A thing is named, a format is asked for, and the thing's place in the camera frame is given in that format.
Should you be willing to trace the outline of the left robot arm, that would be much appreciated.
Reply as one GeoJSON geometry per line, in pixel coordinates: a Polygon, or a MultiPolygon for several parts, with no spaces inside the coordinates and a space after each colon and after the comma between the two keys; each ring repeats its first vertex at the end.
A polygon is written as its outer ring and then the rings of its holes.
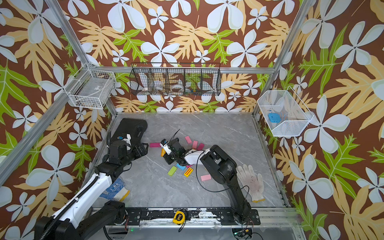
{"type": "Polygon", "coordinates": [[[148,153],[149,144],[115,141],[103,161],[95,168],[86,185],[51,217],[42,217],[34,227],[36,240],[87,240],[111,223],[126,220],[126,207],[120,201],[108,201],[98,212],[86,217],[97,198],[124,171],[124,167],[148,153]]]}

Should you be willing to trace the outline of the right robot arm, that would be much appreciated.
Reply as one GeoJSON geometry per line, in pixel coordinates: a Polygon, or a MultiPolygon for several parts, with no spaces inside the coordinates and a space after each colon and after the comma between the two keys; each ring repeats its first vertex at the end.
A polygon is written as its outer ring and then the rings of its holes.
{"type": "Polygon", "coordinates": [[[244,224],[251,212],[251,206],[243,194],[237,177],[236,162],[219,146],[213,145],[205,150],[186,150],[175,138],[160,143],[166,152],[164,158],[168,164],[176,162],[180,166],[203,165],[211,178],[224,186],[230,198],[234,219],[244,224]]]}

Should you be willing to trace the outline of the green block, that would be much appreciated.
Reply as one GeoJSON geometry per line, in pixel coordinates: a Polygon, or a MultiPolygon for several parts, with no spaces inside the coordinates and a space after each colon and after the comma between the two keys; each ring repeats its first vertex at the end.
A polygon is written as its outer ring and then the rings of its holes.
{"type": "Polygon", "coordinates": [[[176,166],[172,166],[171,169],[168,171],[168,175],[172,177],[177,171],[177,169],[178,168],[176,166]]]}

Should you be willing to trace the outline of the blue block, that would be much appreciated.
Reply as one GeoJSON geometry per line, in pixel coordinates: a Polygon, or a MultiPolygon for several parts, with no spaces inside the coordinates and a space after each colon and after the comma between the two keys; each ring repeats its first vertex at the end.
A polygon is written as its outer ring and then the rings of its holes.
{"type": "Polygon", "coordinates": [[[181,166],[181,165],[179,165],[179,164],[176,164],[176,167],[178,167],[178,168],[181,169],[181,170],[185,170],[185,169],[186,169],[185,166],[181,166]]]}

